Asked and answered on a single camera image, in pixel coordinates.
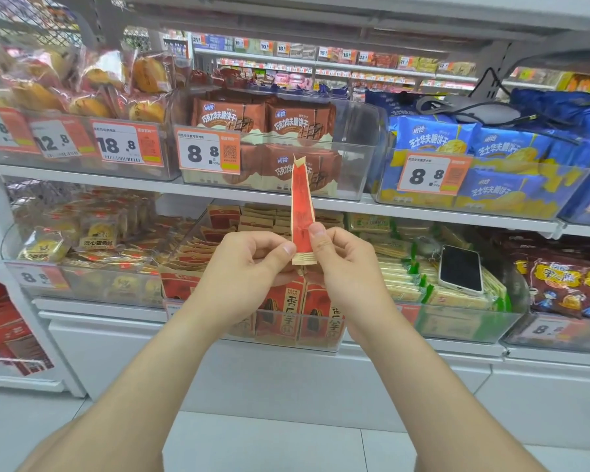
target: qr code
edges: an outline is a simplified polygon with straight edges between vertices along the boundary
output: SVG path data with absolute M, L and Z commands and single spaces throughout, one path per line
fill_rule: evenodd
M 223 162 L 225 164 L 236 164 L 238 159 L 238 148 L 236 146 L 225 146 L 223 150 Z

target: person's right hand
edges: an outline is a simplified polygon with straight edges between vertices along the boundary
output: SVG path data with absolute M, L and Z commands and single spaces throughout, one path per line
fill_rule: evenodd
M 319 222 L 313 223 L 308 232 L 328 295 L 345 315 L 355 341 L 368 340 L 384 328 L 390 317 L 401 317 L 369 242 L 342 228 L 326 230 Z

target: forearm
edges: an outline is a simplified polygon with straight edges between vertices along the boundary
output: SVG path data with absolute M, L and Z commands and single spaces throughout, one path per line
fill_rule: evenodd
M 162 451 L 216 334 L 187 302 L 31 471 L 140 471 Z
M 425 470 L 545 471 L 403 317 L 389 314 L 364 348 Z

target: red snack packet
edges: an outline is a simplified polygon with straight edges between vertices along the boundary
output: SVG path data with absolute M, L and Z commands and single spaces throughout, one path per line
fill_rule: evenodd
M 291 234 L 297 246 L 293 265 L 316 265 L 317 259 L 310 245 L 308 227 L 315 221 L 313 199 L 306 171 L 306 157 L 298 158 L 293 164 L 291 176 Z

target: white tile floor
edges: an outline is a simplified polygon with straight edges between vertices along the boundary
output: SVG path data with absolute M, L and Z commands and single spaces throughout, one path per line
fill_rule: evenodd
M 0 472 L 13 472 L 89 400 L 0 389 Z M 551 472 L 590 472 L 590 451 L 528 446 Z M 164 447 L 166 472 L 412 472 L 407 434 L 181 412 Z

